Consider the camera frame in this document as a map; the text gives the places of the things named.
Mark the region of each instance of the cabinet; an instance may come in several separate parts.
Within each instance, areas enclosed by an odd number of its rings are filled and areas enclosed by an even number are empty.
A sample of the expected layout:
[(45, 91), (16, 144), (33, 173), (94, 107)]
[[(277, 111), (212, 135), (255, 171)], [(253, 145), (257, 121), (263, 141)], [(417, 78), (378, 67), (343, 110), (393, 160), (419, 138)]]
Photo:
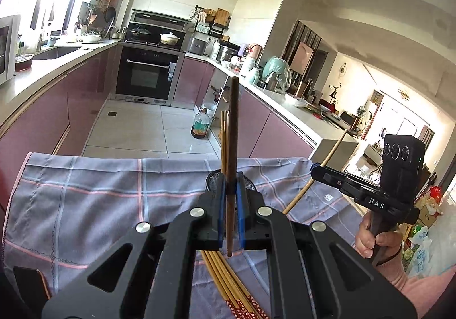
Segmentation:
[(51, 154), (68, 124), (64, 78), (33, 102), (0, 139), (0, 203), (4, 209), (27, 154)]
[(195, 104), (206, 67), (206, 62), (188, 57), (184, 59), (174, 93), (174, 101)]
[(198, 90), (197, 101), (195, 102), (197, 107), (200, 107), (204, 103), (204, 97), (206, 96), (209, 84), (211, 83), (212, 76), (214, 76), (215, 67), (210, 63), (207, 63), (204, 75), (201, 80), (201, 85)]
[(70, 72), (68, 80), (68, 116), (70, 132), (58, 154), (80, 156), (84, 144), (106, 100), (111, 84), (108, 60), (112, 51), (104, 51)]
[(253, 158), (309, 158), (313, 148), (275, 113), (271, 113), (250, 157)]
[(259, 99), (244, 90), (239, 101), (238, 157), (250, 157), (270, 112)]

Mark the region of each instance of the pink sleeve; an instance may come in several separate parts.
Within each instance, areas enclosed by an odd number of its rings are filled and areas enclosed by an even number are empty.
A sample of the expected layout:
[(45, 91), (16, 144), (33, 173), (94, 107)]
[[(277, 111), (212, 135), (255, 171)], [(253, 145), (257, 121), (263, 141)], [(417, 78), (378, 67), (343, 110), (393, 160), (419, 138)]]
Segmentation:
[(402, 266), (402, 254), (377, 267), (377, 270), (415, 306), (418, 318), (436, 303), (456, 273), (456, 266), (440, 275), (419, 279), (408, 278)]

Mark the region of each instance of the soy sauce bottle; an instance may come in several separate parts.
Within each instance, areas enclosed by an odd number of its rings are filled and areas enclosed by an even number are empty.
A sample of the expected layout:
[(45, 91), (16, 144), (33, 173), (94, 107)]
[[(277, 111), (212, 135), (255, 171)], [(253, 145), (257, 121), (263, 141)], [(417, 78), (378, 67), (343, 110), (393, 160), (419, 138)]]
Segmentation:
[(209, 130), (209, 124), (211, 123), (211, 118), (207, 114), (207, 108), (204, 107), (202, 112), (195, 116), (195, 121), (193, 121), (192, 126), (192, 135), (196, 139), (203, 139), (207, 131)]

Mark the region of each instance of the bottle label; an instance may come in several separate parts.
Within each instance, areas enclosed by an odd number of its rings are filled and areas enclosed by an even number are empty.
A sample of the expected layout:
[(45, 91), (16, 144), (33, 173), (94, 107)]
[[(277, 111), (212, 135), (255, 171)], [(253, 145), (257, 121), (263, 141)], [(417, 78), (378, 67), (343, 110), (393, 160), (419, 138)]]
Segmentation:
[(208, 129), (208, 123), (195, 122), (195, 124), (193, 125), (193, 133), (195, 135), (206, 135)]

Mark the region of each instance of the tile floor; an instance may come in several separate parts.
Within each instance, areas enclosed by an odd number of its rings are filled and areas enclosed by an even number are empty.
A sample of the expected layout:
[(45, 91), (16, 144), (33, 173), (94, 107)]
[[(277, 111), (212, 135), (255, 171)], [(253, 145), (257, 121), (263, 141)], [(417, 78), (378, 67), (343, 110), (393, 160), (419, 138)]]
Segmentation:
[(107, 101), (93, 128), (85, 157), (216, 159), (207, 138), (190, 134), (192, 110)]

